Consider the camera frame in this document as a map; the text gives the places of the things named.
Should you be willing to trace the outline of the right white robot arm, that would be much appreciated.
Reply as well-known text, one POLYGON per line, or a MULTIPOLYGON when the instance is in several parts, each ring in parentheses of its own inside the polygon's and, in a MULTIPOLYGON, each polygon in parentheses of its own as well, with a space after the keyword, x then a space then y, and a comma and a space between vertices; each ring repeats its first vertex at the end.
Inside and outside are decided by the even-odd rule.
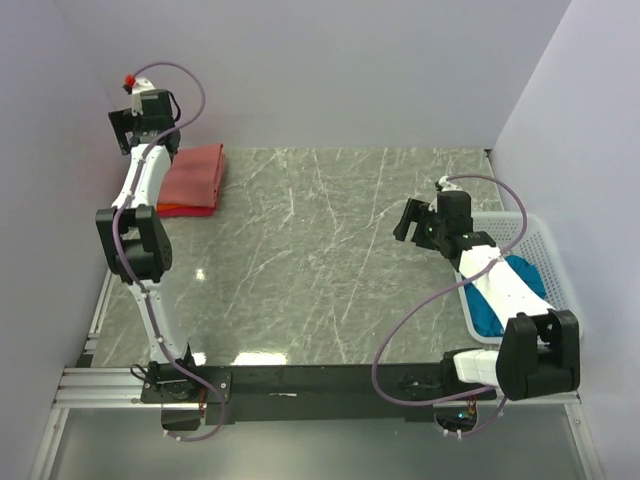
POLYGON ((503 329, 496 350, 447 354, 444 395, 460 399, 474 384, 498 387, 510 400, 571 392, 581 380, 579 322, 538 296, 505 260, 505 249, 475 228, 471 198, 443 191, 432 203, 409 199, 393 231, 398 241, 437 251, 476 288, 503 329))

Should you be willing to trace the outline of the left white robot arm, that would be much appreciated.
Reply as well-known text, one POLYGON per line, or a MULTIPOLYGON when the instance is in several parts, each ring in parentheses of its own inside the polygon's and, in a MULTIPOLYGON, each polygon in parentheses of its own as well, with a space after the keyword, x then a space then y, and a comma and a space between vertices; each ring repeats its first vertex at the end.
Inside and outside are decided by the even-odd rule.
POLYGON ((181 111, 173 94, 144 80, 131 88, 132 105, 109 120, 129 168, 109 208, 95 223, 108 267, 135 299, 157 364, 190 357, 169 295, 173 251, 157 212, 162 182, 178 152, 181 111))

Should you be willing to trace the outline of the salmon pink t shirt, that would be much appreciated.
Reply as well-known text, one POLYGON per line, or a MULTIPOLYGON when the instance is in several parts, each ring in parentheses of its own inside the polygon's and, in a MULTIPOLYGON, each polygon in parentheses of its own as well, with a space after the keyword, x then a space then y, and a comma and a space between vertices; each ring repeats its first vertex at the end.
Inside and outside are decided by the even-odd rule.
POLYGON ((225 160, 221 143, 181 150, 164 176, 158 205, 176 203, 215 207, 225 160))

